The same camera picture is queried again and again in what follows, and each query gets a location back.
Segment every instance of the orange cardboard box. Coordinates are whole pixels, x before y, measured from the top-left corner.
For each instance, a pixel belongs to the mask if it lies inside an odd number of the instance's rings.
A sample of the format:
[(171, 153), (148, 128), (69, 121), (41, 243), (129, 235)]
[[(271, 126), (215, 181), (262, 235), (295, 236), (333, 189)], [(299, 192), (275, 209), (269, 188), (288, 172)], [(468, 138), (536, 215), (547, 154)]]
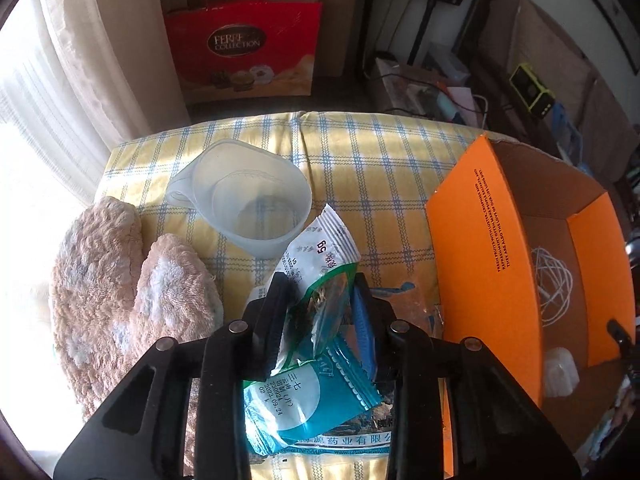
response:
[[(546, 153), (481, 136), (426, 211), (444, 339), (482, 339), (575, 451), (623, 377), (607, 322), (635, 334), (631, 271), (609, 195)], [(538, 247), (574, 279), (567, 313), (544, 328), (531, 258)], [(543, 399), (543, 354), (557, 347), (573, 355), (580, 383), (569, 397)]]

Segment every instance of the white cable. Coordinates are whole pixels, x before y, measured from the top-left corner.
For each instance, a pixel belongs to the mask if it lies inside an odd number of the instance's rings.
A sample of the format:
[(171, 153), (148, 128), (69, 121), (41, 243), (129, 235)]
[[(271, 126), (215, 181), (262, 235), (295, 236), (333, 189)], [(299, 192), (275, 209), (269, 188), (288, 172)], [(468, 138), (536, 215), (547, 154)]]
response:
[(489, 113), (489, 101), (483, 95), (479, 95), (479, 94), (471, 94), (471, 95), (476, 99), (482, 99), (482, 101), (484, 101), (484, 113), (482, 114), (482, 126), (480, 126), (480, 128), (484, 130), (484, 127), (486, 126), (486, 115)]
[(538, 247), (531, 251), (540, 298), (542, 326), (553, 325), (569, 310), (574, 277), (563, 261)]

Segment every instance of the white plastic cup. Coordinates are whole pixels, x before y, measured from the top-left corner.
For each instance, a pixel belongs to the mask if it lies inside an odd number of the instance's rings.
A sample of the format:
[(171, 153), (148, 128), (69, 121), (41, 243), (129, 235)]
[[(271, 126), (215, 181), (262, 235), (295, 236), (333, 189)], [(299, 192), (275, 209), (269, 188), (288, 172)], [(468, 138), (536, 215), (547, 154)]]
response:
[(169, 181), (164, 198), (196, 209), (256, 258), (281, 257), (311, 211), (311, 188), (296, 166), (233, 139), (219, 140), (197, 156)]

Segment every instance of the table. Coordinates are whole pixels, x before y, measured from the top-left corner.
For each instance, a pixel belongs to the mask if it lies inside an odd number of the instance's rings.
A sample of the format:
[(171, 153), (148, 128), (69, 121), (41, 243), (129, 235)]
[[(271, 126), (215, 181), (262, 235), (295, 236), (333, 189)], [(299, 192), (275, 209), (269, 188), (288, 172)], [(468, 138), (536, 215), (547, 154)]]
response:
[[(107, 163), (97, 197), (138, 208), (145, 254), (160, 235), (185, 238), (215, 275), (225, 321), (241, 317), (249, 291), (276, 260), (256, 260), (229, 243), (194, 210), (168, 205), (166, 185), (207, 146), (233, 138), (291, 160), (311, 185), (308, 222), (329, 203), (362, 254), (371, 286), (414, 282), (438, 303), (424, 204), (481, 130), (407, 117), (297, 112), (196, 124), (121, 144)], [(254, 479), (384, 478), (386, 457), (280, 455), (252, 466)]]

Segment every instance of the cup handle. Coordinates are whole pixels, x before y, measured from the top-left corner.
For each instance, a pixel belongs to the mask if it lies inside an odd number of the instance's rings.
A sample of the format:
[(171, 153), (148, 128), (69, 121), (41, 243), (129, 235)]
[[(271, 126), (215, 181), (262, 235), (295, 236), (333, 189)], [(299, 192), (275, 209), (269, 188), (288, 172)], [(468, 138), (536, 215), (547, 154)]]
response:
[(194, 209), (190, 199), (189, 188), (191, 187), (190, 176), (185, 176), (178, 180), (171, 180), (164, 192), (164, 199), (173, 206)]

